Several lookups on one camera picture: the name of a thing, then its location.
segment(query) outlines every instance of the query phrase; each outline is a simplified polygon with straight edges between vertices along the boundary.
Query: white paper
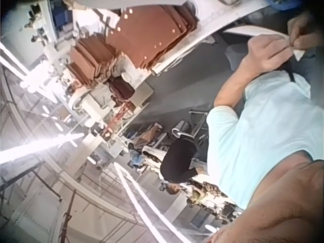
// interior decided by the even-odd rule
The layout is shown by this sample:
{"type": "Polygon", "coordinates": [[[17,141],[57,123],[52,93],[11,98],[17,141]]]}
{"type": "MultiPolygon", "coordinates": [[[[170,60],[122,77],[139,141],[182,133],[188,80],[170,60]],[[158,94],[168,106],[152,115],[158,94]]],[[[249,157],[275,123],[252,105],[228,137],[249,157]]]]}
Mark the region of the white paper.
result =
{"type": "MultiPolygon", "coordinates": [[[[285,39],[289,40],[289,36],[271,29],[259,27],[259,26],[254,26],[254,25],[245,25],[245,26],[239,26],[239,27],[234,27],[231,29],[227,29],[224,31],[225,33],[233,33],[233,34],[241,34],[241,35],[248,35],[248,36],[258,36],[262,34],[278,34],[285,39]]],[[[299,61],[305,51],[301,50],[295,50],[294,49],[294,55],[296,57],[296,60],[299,61]]]]}

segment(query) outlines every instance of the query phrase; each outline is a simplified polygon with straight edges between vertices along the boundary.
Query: gray floor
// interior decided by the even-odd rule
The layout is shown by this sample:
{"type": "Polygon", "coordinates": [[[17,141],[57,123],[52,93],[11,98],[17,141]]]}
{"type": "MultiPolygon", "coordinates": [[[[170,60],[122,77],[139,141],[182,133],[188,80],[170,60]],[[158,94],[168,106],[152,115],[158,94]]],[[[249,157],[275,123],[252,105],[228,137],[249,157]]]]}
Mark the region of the gray floor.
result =
{"type": "Polygon", "coordinates": [[[201,44],[176,67],[148,79],[155,93],[134,123],[158,121],[169,128],[189,119],[191,109],[208,111],[231,73],[223,48],[201,44]]]}

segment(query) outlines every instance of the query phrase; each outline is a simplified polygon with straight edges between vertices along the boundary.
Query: metal beam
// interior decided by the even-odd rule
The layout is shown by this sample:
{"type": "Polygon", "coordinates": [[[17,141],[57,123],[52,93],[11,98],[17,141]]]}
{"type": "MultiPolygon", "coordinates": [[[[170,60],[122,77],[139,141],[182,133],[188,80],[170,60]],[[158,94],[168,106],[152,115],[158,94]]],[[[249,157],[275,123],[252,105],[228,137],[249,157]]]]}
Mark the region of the metal beam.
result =
{"type": "Polygon", "coordinates": [[[37,165],[29,168],[28,170],[20,173],[18,176],[15,176],[14,178],[10,179],[9,181],[5,182],[4,184],[2,184],[0,186],[0,192],[5,190],[6,188],[8,188],[9,186],[11,186],[12,184],[14,184],[16,181],[18,181],[19,179],[23,178],[24,176],[26,176],[27,174],[29,174],[30,172],[33,172],[33,170],[37,169],[38,166],[40,166],[42,163],[38,163],[37,165]]]}

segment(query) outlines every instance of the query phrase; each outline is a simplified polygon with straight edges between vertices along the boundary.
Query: hair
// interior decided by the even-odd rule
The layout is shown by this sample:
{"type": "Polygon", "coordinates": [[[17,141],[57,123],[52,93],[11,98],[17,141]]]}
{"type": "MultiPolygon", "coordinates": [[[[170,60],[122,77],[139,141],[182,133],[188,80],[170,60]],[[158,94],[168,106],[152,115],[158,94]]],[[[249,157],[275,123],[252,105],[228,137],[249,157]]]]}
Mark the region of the hair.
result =
{"type": "Polygon", "coordinates": [[[179,189],[179,188],[174,188],[174,187],[170,187],[169,185],[166,187],[166,191],[167,191],[167,193],[168,194],[170,194],[170,195],[176,195],[176,194],[178,194],[179,193],[179,191],[181,191],[181,189],[179,189]]]}
{"type": "Polygon", "coordinates": [[[128,149],[134,149],[134,144],[133,144],[133,143],[129,143],[129,144],[127,145],[127,148],[128,148],[128,149]]]}

